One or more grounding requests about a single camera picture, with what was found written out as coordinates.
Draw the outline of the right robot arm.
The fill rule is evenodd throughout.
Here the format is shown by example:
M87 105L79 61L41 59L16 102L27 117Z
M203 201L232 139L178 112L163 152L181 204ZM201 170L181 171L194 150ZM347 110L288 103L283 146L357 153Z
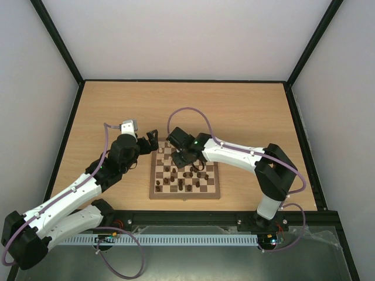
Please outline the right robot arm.
M233 143L206 133L194 137L176 127L166 138L176 151L172 160L178 168L193 164L217 162L238 167L253 173L262 191L262 199L255 215L256 224L269 229L276 222L276 213L296 178L294 164L277 145L253 148Z

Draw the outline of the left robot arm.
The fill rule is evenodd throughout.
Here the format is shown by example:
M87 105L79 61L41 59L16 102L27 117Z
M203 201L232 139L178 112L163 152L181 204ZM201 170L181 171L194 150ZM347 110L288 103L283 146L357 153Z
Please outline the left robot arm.
M66 238L111 223L113 208L96 196L117 184L139 156L158 150L156 130L140 138L131 124L119 128L117 139L106 142L100 158L71 185L23 214L13 211L5 217L1 236L4 266L30 269Z

